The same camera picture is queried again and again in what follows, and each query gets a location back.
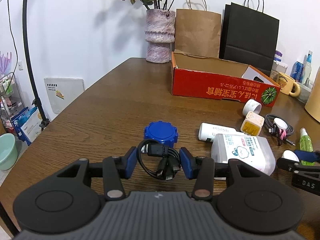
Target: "open box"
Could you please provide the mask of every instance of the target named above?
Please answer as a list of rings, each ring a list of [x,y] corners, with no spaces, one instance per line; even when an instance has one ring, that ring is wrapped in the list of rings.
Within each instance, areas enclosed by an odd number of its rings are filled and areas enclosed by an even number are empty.
[[[249,99],[273,106],[280,86],[256,68],[233,61],[172,52],[172,94],[212,99]]]

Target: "black bag handle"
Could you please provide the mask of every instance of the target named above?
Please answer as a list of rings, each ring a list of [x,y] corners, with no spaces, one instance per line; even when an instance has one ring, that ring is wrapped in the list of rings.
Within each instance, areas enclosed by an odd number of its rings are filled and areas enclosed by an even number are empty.
[[[262,13],[264,11],[264,0],[262,0],[263,4],[262,4]],[[259,6],[260,6],[260,0],[258,0],[258,7],[257,7],[257,11],[259,10]]]

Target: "mint green bucket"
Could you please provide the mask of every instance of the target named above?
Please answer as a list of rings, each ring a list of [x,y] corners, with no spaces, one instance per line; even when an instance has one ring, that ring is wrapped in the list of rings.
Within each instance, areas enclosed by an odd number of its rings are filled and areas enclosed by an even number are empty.
[[[16,138],[11,133],[0,136],[0,170],[10,169],[17,161]]]

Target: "ribbed gray surface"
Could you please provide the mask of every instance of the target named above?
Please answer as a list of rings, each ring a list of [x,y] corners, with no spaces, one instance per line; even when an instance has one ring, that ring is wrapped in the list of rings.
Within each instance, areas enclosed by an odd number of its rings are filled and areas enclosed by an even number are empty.
[[[226,224],[207,202],[185,192],[132,192],[109,202],[99,216],[74,232],[44,236],[23,231],[15,240],[302,240],[296,232],[258,236]]]

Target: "mug handle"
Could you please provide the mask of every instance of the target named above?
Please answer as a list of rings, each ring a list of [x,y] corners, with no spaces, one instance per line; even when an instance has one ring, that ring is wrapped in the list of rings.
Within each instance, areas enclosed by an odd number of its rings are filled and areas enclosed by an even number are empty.
[[[300,95],[301,88],[300,88],[299,84],[297,84],[297,82],[294,82],[293,86],[296,87],[296,91],[294,93],[289,92],[289,95],[292,96],[292,97],[297,97],[297,96]]]

